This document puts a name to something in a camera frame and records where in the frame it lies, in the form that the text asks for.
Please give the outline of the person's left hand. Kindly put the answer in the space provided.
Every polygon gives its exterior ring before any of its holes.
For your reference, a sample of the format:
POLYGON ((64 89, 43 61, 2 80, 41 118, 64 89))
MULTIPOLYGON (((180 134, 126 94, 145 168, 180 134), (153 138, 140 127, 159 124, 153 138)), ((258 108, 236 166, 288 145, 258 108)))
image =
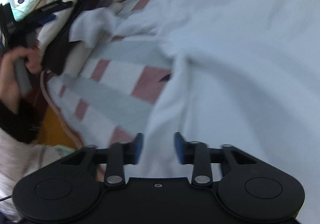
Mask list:
POLYGON ((18 112, 21 93, 15 77, 15 63, 27 58, 26 68, 32 74, 41 71, 41 54, 38 44, 32 48, 16 47, 8 51, 1 64, 1 102, 13 113, 18 112))

